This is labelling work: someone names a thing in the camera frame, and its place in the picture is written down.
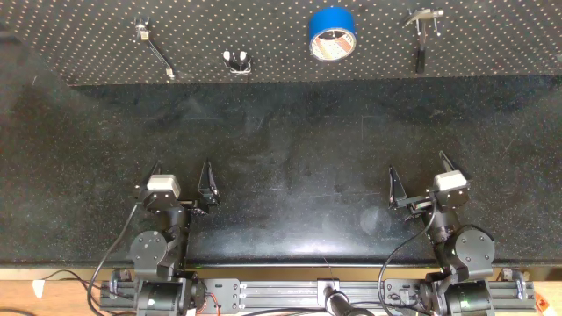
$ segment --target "black table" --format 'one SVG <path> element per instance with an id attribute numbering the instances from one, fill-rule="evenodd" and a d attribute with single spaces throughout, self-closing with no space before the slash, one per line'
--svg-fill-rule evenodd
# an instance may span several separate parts
<path id="1" fill-rule="evenodd" d="M 192 221 L 193 266 L 380 265 L 422 229 L 387 209 L 388 165 L 409 195 L 444 150 L 473 177 L 463 223 L 497 239 L 497 265 L 562 263 L 560 77 L 123 85 L 26 82 L 4 106 L 0 263 L 90 267 L 133 187 L 163 161 L 196 196 L 209 157 L 223 197 Z M 108 265 L 154 223 L 138 213 Z M 427 266 L 427 240 L 394 261 Z"/>

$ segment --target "wooden surface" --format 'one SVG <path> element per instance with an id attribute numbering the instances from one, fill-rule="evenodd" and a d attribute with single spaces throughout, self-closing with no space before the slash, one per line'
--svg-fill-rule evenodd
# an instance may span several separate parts
<path id="1" fill-rule="evenodd" d="M 562 315 L 562 282 L 536 282 L 535 289 Z M 97 290 L 93 293 L 94 298 L 98 297 Z M 38 316 L 91 315 L 86 291 L 75 281 L 46 281 L 41 299 L 35 297 L 32 281 L 0 281 L 0 308 L 15 308 Z"/>

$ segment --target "tape roll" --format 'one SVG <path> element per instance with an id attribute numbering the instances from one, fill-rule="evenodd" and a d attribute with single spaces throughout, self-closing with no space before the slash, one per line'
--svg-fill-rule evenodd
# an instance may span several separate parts
<path id="1" fill-rule="evenodd" d="M 353 15 L 343 8 L 316 12 L 309 25 L 310 52 L 320 61 L 339 61 L 355 49 Z"/>

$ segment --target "pegboard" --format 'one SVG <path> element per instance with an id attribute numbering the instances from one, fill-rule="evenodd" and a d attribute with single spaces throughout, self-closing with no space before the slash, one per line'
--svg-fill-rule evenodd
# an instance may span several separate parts
<path id="1" fill-rule="evenodd" d="M 310 55 L 308 21 L 340 6 L 355 18 L 356 50 L 343 61 Z M 562 1 L 554 0 L 0 0 L 0 18 L 70 85 L 166 83 L 140 42 L 151 35 L 175 83 L 293 82 L 415 77 L 417 33 L 407 10 L 443 8 L 428 25 L 422 76 L 562 74 Z M 251 75 L 231 75 L 224 50 L 246 50 Z"/>

